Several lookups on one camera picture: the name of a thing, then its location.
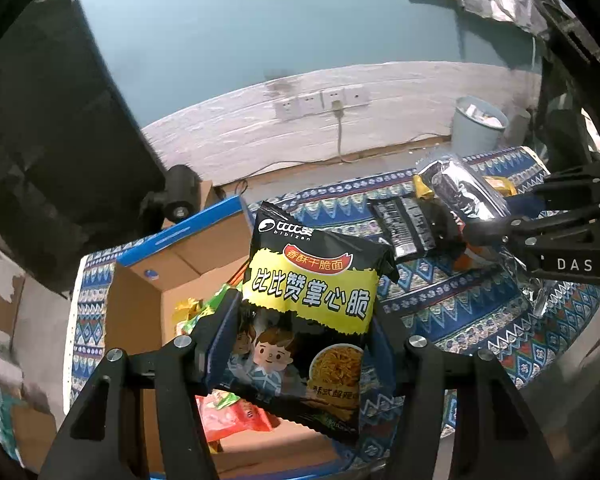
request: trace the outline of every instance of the blue patterned fabric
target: blue patterned fabric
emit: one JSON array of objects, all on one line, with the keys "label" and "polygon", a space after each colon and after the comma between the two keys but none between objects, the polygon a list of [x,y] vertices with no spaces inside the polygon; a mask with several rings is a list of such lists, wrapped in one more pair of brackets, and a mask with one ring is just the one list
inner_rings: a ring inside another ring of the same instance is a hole
[{"label": "blue patterned fabric", "polygon": [[[545,172],[524,148],[507,148],[465,159],[481,174],[506,176],[525,192],[540,184]],[[309,227],[378,240],[367,198],[405,195],[413,191],[413,170],[357,178],[269,199]],[[250,205],[254,214],[258,204]],[[71,402],[102,358],[106,333],[106,297],[114,263],[139,244],[91,254],[82,274],[72,371]],[[472,353],[489,348],[516,386],[522,387],[564,352],[587,325],[600,304],[600,287],[558,282],[550,307],[536,319],[508,274],[499,267],[453,272],[444,256],[400,264],[397,284],[383,278],[376,308],[397,312],[409,334],[419,334],[450,352]],[[360,430],[357,449],[343,449],[352,466],[385,456],[391,444],[402,399],[378,381],[365,354],[361,380]],[[456,398],[448,392],[442,435],[455,427]]]}]

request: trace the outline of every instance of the noodle snack package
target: noodle snack package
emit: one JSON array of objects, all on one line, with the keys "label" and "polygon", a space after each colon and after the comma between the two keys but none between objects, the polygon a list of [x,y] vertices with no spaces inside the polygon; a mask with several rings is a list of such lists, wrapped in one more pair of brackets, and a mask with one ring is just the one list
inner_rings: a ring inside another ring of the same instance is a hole
[{"label": "noodle snack package", "polygon": [[360,367],[388,245],[311,229],[263,202],[222,386],[341,442],[358,436]]}]

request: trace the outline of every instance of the black snack bag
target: black snack bag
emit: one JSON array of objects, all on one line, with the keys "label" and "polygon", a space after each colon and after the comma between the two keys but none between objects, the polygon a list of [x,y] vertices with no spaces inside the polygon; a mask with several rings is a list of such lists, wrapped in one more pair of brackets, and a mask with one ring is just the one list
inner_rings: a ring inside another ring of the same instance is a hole
[{"label": "black snack bag", "polygon": [[369,199],[367,205],[382,234],[394,247],[397,263],[442,251],[464,250],[453,215],[437,200],[407,195]]},{"label": "black snack bag", "polygon": [[222,387],[341,442],[358,437],[360,367],[391,247],[311,229],[263,202]]}]

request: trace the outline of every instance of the metal bolt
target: metal bolt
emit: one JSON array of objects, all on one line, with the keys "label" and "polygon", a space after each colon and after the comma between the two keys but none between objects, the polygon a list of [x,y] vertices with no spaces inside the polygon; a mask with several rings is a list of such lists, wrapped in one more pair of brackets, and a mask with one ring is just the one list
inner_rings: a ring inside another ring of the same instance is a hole
[{"label": "metal bolt", "polygon": [[480,348],[478,350],[478,357],[483,361],[491,361],[494,359],[495,355],[488,348]]},{"label": "metal bolt", "polygon": [[423,348],[427,345],[427,340],[421,335],[412,335],[409,338],[409,344],[411,346],[415,346],[416,348]]},{"label": "metal bolt", "polygon": [[179,335],[173,340],[173,344],[178,348],[184,348],[185,346],[189,346],[191,344],[191,338],[188,335]]},{"label": "metal bolt", "polygon": [[122,357],[122,350],[120,348],[112,348],[107,352],[107,360],[112,363],[117,361]]},{"label": "metal bolt", "polygon": [[189,210],[184,206],[178,206],[173,210],[173,215],[176,218],[184,218],[187,214],[189,214]]}]

